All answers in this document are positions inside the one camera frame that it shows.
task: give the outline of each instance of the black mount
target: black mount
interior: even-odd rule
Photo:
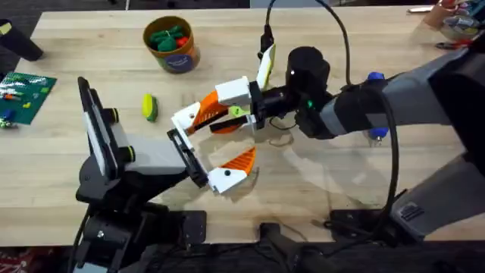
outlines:
[[[174,130],[168,132],[186,164],[185,170],[160,175],[128,171],[124,166],[136,160],[136,151],[132,146],[117,146],[111,126],[119,121],[119,114],[114,108],[102,107],[97,92],[89,87],[86,79],[80,77],[78,84],[83,110],[90,122],[91,155],[80,169],[80,186],[76,192],[78,201],[89,204],[80,227],[83,239],[78,246],[81,235],[78,232],[74,245],[77,270],[83,271],[89,263],[115,273],[138,262],[146,247],[152,244],[203,243],[205,212],[171,212],[167,206],[149,202],[188,176],[199,187],[207,181],[199,175],[201,167],[193,154],[177,145],[180,136]],[[103,171],[98,160],[104,162]]]
[[[187,177],[145,176],[125,171],[117,180],[104,177],[94,155],[80,170],[76,198],[89,203],[89,220],[76,252],[76,264],[86,262],[105,267],[108,272],[137,262],[152,244],[203,243],[206,212],[171,212],[168,207],[148,202]]]
[[[330,221],[324,223],[324,227],[331,231],[332,238],[337,242],[358,240],[362,234],[357,231],[366,231],[369,234],[373,232],[381,212],[381,209],[334,209],[330,211]],[[373,241],[390,247],[416,243],[416,240],[392,219],[387,220]]]
[[[291,272],[298,273],[343,273],[328,261],[321,252],[314,251],[311,246],[297,243],[281,234],[279,224],[263,223],[259,226],[259,240],[269,243],[273,251],[284,259],[284,265]]]

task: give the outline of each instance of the gray robot arm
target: gray robot arm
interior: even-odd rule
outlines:
[[[397,125],[443,124],[455,128],[467,152],[393,204],[392,220],[415,240],[485,212],[484,150],[479,141],[483,133],[474,126],[483,117],[479,103],[485,91],[482,48],[476,45],[450,52],[386,83],[363,83],[340,93],[320,111],[324,129],[318,139],[387,127],[386,115],[371,95],[378,88],[389,101]]]

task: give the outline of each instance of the floor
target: floor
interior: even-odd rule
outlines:
[[[131,9],[162,8],[248,8],[249,0],[131,0]],[[30,35],[43,11],[88,11],[88,10],[122,10],[124,1],[110,4],[105,0],[1,0],[0,18],[8,18],[25,34]],[[0,72],[12,71],[18,58],[0,48]],[[207,246],[225,248],[227,246]],[[321,244],[325,249],[332,249],[333,244]],[[263,249],[266,256],[271,256],[269,249]],[[332,258],[337,265],[350,269],[350,272],[380,273],[426,273],[444,272],[433,269],[437,261],[455,264],[455,273],[485,272],[484,242],[440,242],[425,243],[421,246],[386,249],[380,246],[358,246],[346,250]],[[250,249],[241,249],[210,259],[167,259],[162,268],[154,269],[170,272],[278,272],[278,265]]]

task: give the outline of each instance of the wooden tabletop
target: wooden tabletop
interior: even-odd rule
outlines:
[[[349,32],[351,76],[362,81],[370,71],[387,76],[412,69],[442,52],[440,36],[420,26],[421,15],[405,7],[336,8]],[[142,31],[157,17],[186,18],[202,55],[188,74],[164,72],[142,43]],[[21,60],[17,72],[58,78],[30,126],[0,132],[0,246],[72,244],[85,210],[74,194],[78,172],[88,155],[76,78],[99,91],[105,107],[116,107],[128,133],[160,140],[172,128],[171,115],[203,98],[214,85],[243,75],[254,79],[256,52],[265,10],[93,11],[44,13],[33,33],[45,51],[37,62]],[[271,25],[277,42],[272,85],[284,83],[286,58],[297,46],[315,46],[331,65],[329,88],[344,84],[344,48],[340,29],[324,10],[275,9]],[[141,115],[144,93],[160,102],[156,124]],[[282,124],[289,126],[293,117]],[[241,133],[192,137],[206,164],[216,165],[257,146],[251,179],[216,196],[190,180],[155,198],[172,209],[208,213],[207,241],[251,242],[263,221],[276,221],[297,239],[329,241],[329,232],[312,224],[329,209],[381,207],[390,178],[389,140],[370,148],[362,133],[334,140],[307,139],[297,128],[271,127],[256,138]],[[399,128],[399,189],[412,188],[462,150],[451,127]],[[431,240],[483,239],[483,217],[437,231]]]

